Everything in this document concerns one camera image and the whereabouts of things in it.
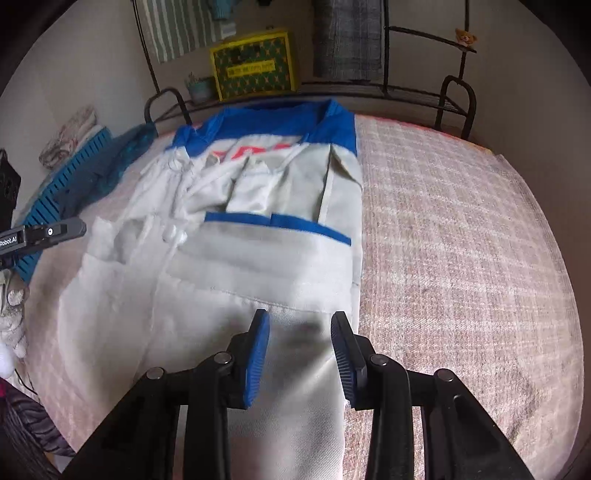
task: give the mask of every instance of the hanging cloth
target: hanging cloth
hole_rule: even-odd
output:
[[[216,21],[206,0],[142,0],[156,57],[174,60],[236,34],[233,21]]]

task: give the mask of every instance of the blue gripper pad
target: blue gripper pad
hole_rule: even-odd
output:
[[[249,329],[249,336],[253,333],[252,346],[248,359],[246,361],[246,377],[243,392],[243,402],[246,408],[250,408],[261,384],[261,375],[263,365],[265,364],[265,354],[269,343],[269,333],[271,330],[271,321],[266,310],[258,309],[252,319]]]
[[[353,330],[344,312],[336,312],[330,320],[330,339],[335,349],[340,382],[345,398],[352,408],[357,405],[358,394],[365,387],[367,366],[355,340]]]

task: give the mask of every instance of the gray plaid cloth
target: gray plaid cloth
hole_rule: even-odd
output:
[[[314,0],[314,76],[375,80],[381,75],[381,1]]]

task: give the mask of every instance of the green patterned box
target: green patterned box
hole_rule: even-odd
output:
[[[219,99],[296,91],[293,51],[285,30],[249,35],[211,48]]]

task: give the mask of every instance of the bed sheet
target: bed sheet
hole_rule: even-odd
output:
[[[407,369],[452,369],[538,479],[565,463],[583,399],[583,347],[560,251],[523,179],[500,155],[439,132],[356,116],[363,168],[359,333]],[[86,209],[115,220],[163,137]],[[57,346],[61,291],[86,239],[43,253],[27,303],[27,368],[74,449],[101,418],[71,385]],[[424,476],[414,409],[416,478]],[[345,415],[344,477],[365,476],[371,412]]]

